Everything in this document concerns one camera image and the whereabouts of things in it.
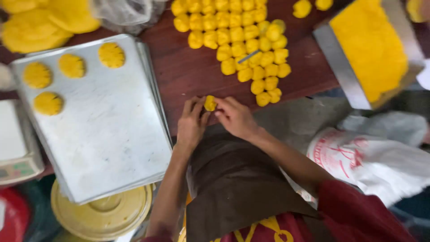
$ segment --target clear plastic bag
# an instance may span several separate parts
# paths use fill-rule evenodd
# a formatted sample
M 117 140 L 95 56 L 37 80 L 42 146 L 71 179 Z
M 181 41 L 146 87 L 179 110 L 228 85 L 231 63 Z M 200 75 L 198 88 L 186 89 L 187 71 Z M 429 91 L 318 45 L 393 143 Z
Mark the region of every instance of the clear plastic bag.
M 138 35 L 153 26 L 167 0 L 91 0 L 92 14 L 102 25 L 118 33 Z

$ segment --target kitchen scale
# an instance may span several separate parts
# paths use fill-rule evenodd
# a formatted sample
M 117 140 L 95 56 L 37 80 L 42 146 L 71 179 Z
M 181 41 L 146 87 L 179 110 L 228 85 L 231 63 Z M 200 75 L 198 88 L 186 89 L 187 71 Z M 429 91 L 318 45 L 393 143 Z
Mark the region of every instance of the kitchen scale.
M 43 170 L 32 126 L 21 104 L 0 101 L 0 185 L 32 178 Z

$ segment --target metal baking tray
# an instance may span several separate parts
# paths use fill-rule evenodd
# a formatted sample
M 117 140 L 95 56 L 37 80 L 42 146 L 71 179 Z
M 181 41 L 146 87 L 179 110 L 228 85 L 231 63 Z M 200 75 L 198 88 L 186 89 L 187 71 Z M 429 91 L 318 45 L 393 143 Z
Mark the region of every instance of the metal baking tray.
M 116 42 L 124 50 L 126 62 L 121 68 L 100 63 L 98 48 L 106 42 Z M 69 79 L 60 72 L 57 62 L 65 53 L 84 59 L 83 78 Z M 24 67 L 36 61 L 52 73 L 53 83 L 41 90 L 29 88 L 21 79 Z M 90 202 L 164 174 L 172 148 L 132 36 L 120 34 L 10 65 L 18 93 L 70 201 Z M 43 91 L 64 99 L 60 114 L 33 111 L 33 99 Z
M 408 72 L 401 79 L 398 88 L 383 93 L 376 102 L 370 103 L 367 100 L 351 64 L 330 27 L 329 20 L 313 32 L 351 107 L 355 109 L 377 109 L 381 107 L 400 91 L 414 83 L 416 76 L 425 66 L 424 55 L 401 2 L 399 0 L 382 0 L 382 7 L 403 43 L 404 51 L 408 56 Z

